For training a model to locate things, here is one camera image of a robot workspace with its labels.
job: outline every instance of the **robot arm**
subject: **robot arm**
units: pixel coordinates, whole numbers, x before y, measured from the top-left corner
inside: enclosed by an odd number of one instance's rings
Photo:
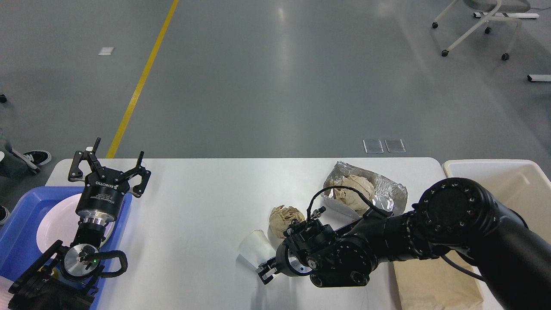
[[[83,181],[84,190],[75,213],[80,220],[73,242],[63,246],[58,240],[44,252],[9,289],[14,294],[9,309],[87,310],[94,301],[99,278],[117,277],[126,272],[128,261],[123,251],[100,252],[105,240],[107,224],[115,222],[121,212],[124,196],[141,197],[151,172],[142,166],[141,152],[136,166],[123,172],[102,166],[96,158],[100,138],[92,149],[76,151],[68,180]],[[79,164],[86,161],[91,173],[84,176]],[[130,187],[129,181],[136,175],[141,182]],[[104,271],[105,262],[118,258],[120,269]],[[53,269],[59,266],[61,278],[53,277]]]
[[[392,216],[373,205],[363,217],[334,231],[318,219],[295,221],[276,256],[257,269],[264,284],[272,274],[309,275],[318,287],[365,286],[379,263],[436,259],[457,251],[480,270],[505,308],[551,304],[551,245],[478,183],[442,180],[413,205]]]

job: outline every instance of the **yellow floor line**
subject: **yellow floor line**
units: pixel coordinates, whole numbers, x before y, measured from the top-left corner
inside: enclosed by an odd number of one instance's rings
[[[145,68],[143,68],[142,76],[140,76],[138,84],[136,85],[136,89],[134,90],[134,93],[132,94],[132,99],[130,99],[130,103],[128,103],[128,107],[126,108],[125,115],[122,117],[122,121],[120,125],[118,126],[117,133],[115,134],[115,137],[113,138],[113,142],[111,143],[111,146],[109,147],[109,151],[107,152],[107,158],[113,158],[115,157],[115,153],[117,152],[118,145],[121,143],[122,136],[125,134],[126,126],[128,125],[128,122],[130,121],[130,117],[132,116],[132,113],[134,112],[134,108],[136,107],[136,102],[138,102],[138,98],[140,93],[142,92],[143,86],[145,84],[145,80],[147,80],[147,76],[149,75],[149,71],[151,70],[151,67],[153,65],[153,62],[155,61],[155,57],[157,56],[157,52],[159,51],[159,47],[161,46],[161,43],[163,42],[163,38],[165,37],[165,33],[167,28],[169,27],[170,20],[172,19],[172,15],[174,15],[174,10],[176,9],[176,6],[178,5],[179,0],[174,0],[172,2],[172,6],[170,7],[169,13],[165,18],[165,22],[163,23],[163,27],[161,28],[161,31],[159,32],[159,35],[157,36],[157,41],[155,42],[155,45],[153,46],[153,49],[151,50],[151,53],[149,54],[149,58],[147,59],[147,63],[145,64]]]

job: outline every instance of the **white bin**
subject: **white bin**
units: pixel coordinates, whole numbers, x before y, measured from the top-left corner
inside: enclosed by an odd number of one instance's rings
[[[530,230],[551,243],[551,182],[533,161],[465,159],[442,165],[447,177],[467,178],[515,210]]]

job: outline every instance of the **crumpled brown paper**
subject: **crumpled brown paper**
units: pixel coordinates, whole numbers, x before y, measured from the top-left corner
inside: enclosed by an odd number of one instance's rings
[[[357,175],[349,175],[340,181],[331,180],[330,186],[343,185],[359,190],[364,196],[372,200],[375,197],[375,187],[364,177]],[[362,215],[368,210],[368,206],[361,200],[360,196],[355,192],[348,189],[334,189],[335,199],[340,200],[343,204],[347,205],[350,209],[356,211],[357,214]]]
[[[473,271],[455,251],[446,256]],[[394,270],[403,310],[482,310],[477,280],[443,259],[397,261]]]
[[[294,219],[297,219],[299,222],[304,221],[304,215],[295,207],[280,205],[272,209],[272,213],[270,213],[270,229],[274,236],[280,239],[285,238],[283,232],[287,230],[287,227],[289,227],[291,221]]]

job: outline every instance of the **blue tray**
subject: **blue tray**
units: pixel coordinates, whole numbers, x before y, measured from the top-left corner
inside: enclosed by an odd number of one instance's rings
[[[83,189],[81,186],[42,186],[31,189],[21,197],[7,223],[0,231],[0,276],[15,281],[42,255],[36,245],[36,231],[40,222],[58,202],[82,193]],[[128,219],[131,202],[132,196],[125,195],[113,233],[101,247],[102,252],[117,249]],[[110,265],[111,260],[105,261],[105,271],[114,271],[110,270]],[[97,283],[99,292],[95,295],[94,303],[90,309],[96,308],[105,280],[99,279]]]

